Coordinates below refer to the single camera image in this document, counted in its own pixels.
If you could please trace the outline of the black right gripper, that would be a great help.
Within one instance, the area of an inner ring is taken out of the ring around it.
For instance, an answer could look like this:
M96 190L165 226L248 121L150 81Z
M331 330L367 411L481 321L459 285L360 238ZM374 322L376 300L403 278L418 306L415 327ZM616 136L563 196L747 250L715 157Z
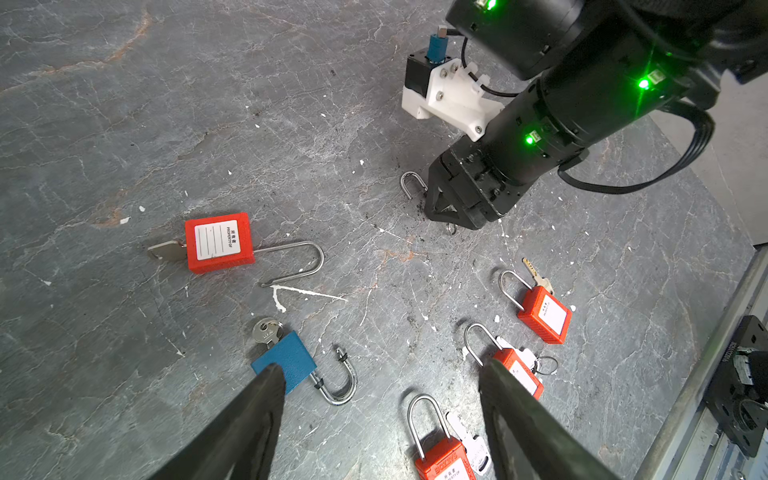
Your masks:
M424 213L435 222L479 230L506 215L540 176L540 151L520 139L463 136L428 169Z

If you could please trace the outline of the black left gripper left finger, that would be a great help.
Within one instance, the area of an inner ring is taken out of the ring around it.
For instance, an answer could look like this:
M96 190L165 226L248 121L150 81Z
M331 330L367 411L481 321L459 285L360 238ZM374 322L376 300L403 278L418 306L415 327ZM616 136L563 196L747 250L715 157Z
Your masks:
M153 479L267 479L285 405L282 368L268 365Z

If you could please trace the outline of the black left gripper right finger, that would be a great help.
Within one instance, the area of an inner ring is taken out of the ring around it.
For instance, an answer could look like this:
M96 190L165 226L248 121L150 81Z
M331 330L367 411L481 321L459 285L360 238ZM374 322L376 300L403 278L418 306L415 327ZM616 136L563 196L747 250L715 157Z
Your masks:
M498 479L614 479L497 360L484 364L479 394Z

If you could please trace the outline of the small black padlock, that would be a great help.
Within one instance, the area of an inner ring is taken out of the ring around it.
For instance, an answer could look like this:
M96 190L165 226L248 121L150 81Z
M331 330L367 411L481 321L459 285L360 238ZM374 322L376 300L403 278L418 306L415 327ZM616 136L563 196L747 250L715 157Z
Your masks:
M428 192L428 187L426 182L423 180L423 178L415 171L405 171L401 176L399 180L400 188L406 195L406 197L411 200L413 198L413 195L411 191L409 190L408 182L410 180L414 180L416 184L421 189L421 192L426 195ZM458 232L457 226L453 223L448 223L446 225L446 231L450 235L456 235Z

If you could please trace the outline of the red safety padlock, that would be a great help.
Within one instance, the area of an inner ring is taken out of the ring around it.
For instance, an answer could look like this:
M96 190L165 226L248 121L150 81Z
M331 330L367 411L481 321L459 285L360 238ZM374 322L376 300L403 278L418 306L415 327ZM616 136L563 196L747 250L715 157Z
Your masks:
M264 248L255 248L247 213L233 213L185 222L188 268L195 274L249 265L257 254L308 247L317 254L315 265L306 271L266 280L262 287L271 287L316 274L325 264L323 249L311 241L298 241Z
M522 262L535 285L529 285L513 270L504 270L498 280L500 291L517 308L517 317L545 343L562 345L567 338L572 311L555 297L548 278L541 276L527 258L523 258ZM505 279L508 275L514 276L527 288L522 302L506 291Z
M414 410L420 402L427 402L438 415L443 437L429 450L421 444L414 421ZM449 431L449 422L437 401L428 394L413 398L407 409L407 425L417 457L415 469L420 479L476 479L484 475L492 464L488 447L479 437L472 437L464 428L456 436Z
M472 349L469 342L469 335L473 330L482 332L493 345L494 350L487 360L500 362L529 394L539 400L544 392L540 376L556 373L559 369L559 361L548 355L537 356L528 348L518 349L509 343L500 342L499 338L494 337L484 324L474 322L464 329L464 349L480 367L484 366L485 361Z

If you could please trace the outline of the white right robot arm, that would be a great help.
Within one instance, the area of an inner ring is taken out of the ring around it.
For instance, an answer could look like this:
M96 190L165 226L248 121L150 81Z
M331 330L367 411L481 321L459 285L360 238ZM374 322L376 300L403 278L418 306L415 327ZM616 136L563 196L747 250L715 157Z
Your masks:
M714 135L722 75L744 84L767 70L763 1L456 1L446 19L526 82L507 104L487 102L489 121L470 124L430 166L426 217L472 230L549 171L583 191L631 193L570 171L653 111L692 124L672 166L685 169Z

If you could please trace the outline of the blue padlock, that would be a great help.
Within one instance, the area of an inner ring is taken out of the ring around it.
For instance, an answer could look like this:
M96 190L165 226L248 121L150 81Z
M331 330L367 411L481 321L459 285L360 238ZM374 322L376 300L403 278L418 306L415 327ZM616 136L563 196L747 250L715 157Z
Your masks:
M251 363L256 374L260 374L271 364L277 364L283 370L287 394L309 378L330 405L341 406L352 400L358 388L358 375L345 349L341 346L335 347L337 360L347 370L348 381L343 389L332 392L316 372L317 365L298 334L289 332L282 335L281 332L282 324L271 317L259 320L253 327L254 340L266 347L266 351Z

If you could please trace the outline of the metal base rail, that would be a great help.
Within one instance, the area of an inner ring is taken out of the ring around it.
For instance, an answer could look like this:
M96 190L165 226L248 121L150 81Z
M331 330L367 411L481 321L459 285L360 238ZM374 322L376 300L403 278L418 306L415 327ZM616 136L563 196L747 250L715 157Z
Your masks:
M717 428L706 412L705 392L741 319L766 291L767 247L761 245L643 459L637 479L671 479L680 471L684 456L705 456L701 449L709 445Z

